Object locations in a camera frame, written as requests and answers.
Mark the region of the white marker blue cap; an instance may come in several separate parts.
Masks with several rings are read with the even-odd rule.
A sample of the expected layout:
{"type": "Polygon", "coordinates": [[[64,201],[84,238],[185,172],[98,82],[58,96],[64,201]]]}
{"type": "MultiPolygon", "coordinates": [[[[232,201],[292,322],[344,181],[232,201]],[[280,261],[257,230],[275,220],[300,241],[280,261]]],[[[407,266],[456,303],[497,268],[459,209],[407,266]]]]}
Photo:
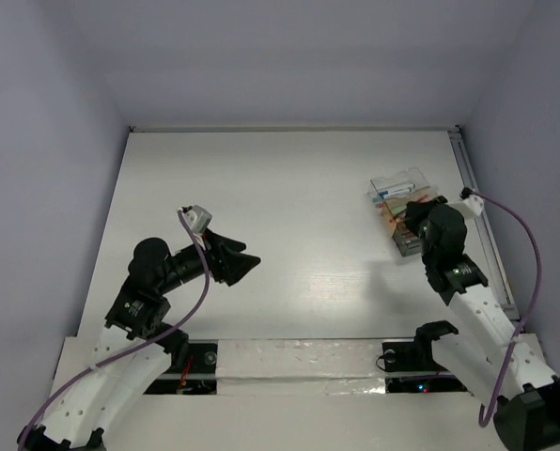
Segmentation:
{"type": "Polygon", "coordinates": [[[411,193],[414,188],[415,186],[411,183],[401,183],[390,187],[385,187],[384,189],[379,190],[378,196],[382,199],[390,198],[394,196],[401,196],[401,195],[411,193]]]}

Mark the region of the red pen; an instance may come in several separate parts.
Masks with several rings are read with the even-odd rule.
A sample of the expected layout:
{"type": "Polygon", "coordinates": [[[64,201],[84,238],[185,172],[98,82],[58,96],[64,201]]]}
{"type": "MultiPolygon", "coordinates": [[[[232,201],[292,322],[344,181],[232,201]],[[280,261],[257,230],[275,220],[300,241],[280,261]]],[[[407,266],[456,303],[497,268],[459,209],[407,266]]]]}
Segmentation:
{"type": "Polygon", "coordinates": [[[388,215],[394,222],[402,222],[407,215],[407,206],[409,203],[420,203],[424,202],[425,197],[396,197],[390,198],[385,201],[384,206],[388,211],[388,215]]]}

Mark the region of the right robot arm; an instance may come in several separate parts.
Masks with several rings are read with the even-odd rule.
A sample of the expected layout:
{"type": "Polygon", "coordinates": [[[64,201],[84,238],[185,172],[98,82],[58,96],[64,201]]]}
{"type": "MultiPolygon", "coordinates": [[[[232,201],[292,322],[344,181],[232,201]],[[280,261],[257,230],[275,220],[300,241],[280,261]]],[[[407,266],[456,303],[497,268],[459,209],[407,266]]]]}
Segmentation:
{"type": "Polygon", "coordinates": [[[438,196],[406,207],[404,224],[421,242],[428,283],[464,328],[448,321],[419,327],[412,358],[453,374],[479,400],[479,426],[494,426],[506,449],[546,450],[560,444],[560,376],[520,339],[523,325],[493,300],[488,278],[465,253],[465,222],[485,200],[464,190],[459,202],[438,196]]]}

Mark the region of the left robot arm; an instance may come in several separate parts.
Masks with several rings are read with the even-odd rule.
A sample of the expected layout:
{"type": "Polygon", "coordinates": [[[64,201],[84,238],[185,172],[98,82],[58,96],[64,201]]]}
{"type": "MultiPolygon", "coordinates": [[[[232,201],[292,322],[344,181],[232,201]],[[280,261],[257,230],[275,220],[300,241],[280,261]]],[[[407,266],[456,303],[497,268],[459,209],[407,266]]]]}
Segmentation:
{"type": "Polygon", "coordinates": [[[167,293],[200,276],[233,286],[260,264],[246,245],[206,230],[171,253],[160,238],[140,241],[107,313],[83,376],[20,434],[22,450],[104,450],[138,398],[165,371],[186,366],[189,336],[164,322],[167,293]]]}

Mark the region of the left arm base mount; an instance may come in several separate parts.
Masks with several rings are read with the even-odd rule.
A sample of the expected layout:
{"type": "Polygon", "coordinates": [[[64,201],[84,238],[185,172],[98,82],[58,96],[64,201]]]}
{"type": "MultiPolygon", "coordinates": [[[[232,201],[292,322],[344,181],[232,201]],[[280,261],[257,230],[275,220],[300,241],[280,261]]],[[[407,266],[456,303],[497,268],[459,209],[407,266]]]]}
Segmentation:
{"type": "Polygon", "coordinates": [[[215,374],[217,341],[193,341],[182,330],[176,330],[156,344],[171,356],[171,366],[165,371],[166,374],[179,375],[184,370],[188,370],[189,375],[215,374]]]}

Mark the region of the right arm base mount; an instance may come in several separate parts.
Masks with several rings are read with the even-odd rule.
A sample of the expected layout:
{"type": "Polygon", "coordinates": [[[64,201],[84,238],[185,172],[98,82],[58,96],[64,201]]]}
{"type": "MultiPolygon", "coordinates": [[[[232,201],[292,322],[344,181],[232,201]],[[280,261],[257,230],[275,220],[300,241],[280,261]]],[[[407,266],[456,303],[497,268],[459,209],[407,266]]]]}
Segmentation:
{"type": "Polygon", "coordinates": [[[428,322],[415,331],[411,341],[382,343],[377,367],[386,372],[435,372],[444,370],[433,358],[432,344],[443,336],[458,334],[459,330],[447,320],[428,322]]]}

